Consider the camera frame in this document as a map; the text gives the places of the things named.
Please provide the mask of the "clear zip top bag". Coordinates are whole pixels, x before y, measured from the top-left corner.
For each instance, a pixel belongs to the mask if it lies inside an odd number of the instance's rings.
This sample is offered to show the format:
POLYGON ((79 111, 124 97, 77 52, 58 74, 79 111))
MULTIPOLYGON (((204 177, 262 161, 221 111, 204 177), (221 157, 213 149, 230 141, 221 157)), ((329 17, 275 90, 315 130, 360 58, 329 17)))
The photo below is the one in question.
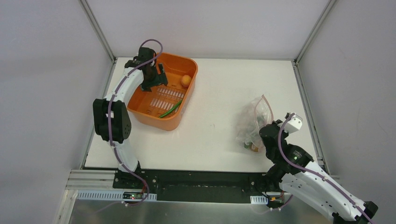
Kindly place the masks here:
POLYGON ((236 123, 236 143, 244 149, 261 152, 265 146, 260 137, 261 128, 273 121, 271 106, 264 95, 261 95, 247 105, 238 115, 236 123))

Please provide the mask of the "orange peach fruit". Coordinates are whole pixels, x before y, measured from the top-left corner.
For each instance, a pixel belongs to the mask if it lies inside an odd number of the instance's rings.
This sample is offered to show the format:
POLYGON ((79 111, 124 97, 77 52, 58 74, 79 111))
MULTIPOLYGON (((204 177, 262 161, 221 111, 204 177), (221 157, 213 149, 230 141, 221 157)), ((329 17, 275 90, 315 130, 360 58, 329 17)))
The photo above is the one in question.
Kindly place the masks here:
POLYGON ((180 83, 184 88, 188 88, 192 82, 192 78, 189 75, 184 75, 181 77, 180 83))

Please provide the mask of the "thin green chili pepper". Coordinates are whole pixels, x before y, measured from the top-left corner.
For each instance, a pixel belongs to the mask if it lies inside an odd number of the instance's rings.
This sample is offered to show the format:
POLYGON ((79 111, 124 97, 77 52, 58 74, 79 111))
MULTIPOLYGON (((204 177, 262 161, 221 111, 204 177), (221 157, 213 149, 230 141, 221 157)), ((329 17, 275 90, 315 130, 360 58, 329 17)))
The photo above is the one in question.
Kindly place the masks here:
POLYGON ((174 104, 168 111, 166 111, 165 113, 161 114, 158 118, 163 119, 166 118, 170 115, 172 115, 174 112, 176 112, 176 110, 180 107, 181 103, 183 102, 183 100, 179 100, 176 104, 174 104))

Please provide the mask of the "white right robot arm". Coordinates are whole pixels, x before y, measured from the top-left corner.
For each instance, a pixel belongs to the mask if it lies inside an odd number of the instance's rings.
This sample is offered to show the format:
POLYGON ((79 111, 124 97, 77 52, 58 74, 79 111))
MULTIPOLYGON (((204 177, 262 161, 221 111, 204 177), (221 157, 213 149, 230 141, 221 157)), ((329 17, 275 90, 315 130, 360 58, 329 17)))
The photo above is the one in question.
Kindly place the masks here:
POLYGON ((378 206, 363 201, 334 181, 313 157, 297 145, 286 141, 277 120, 259 130, 266 157, 273 166, 264 175, 266 188, 283 190, 299 198, 334 224, 372 224, 378 206))

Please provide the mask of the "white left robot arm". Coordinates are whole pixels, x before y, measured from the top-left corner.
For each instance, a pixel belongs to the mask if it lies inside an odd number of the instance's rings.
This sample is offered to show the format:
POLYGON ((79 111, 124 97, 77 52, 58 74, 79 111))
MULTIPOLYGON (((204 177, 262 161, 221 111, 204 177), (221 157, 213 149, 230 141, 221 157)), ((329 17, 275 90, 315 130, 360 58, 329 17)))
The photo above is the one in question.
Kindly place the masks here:
POLYGON ((157 64, 159 54, 140 47, 138 55, 129 60, 122 78, 104 98, 93 102, 94 130, 113 150, 118 169, 126 172, 124 182, 132 189, 142 184, 142 175, 135 172, 139 161, 129 142, 132 130, 127 101, 137 89, 150 92, 153 87, 167 85, 163 65, 157 64))

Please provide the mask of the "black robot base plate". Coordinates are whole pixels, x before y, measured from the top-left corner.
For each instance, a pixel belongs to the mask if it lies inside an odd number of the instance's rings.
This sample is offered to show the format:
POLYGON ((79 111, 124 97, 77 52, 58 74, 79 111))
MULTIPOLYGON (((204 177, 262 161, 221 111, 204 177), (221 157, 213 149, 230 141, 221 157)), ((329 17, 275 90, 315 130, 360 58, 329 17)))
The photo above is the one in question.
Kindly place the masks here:
POLYGON ((250 203, 251 196, 280 192, 264 173, 137 169, 137 176, 116 170, 115 189, 140 189, 148 184, 158 201, 250 203))

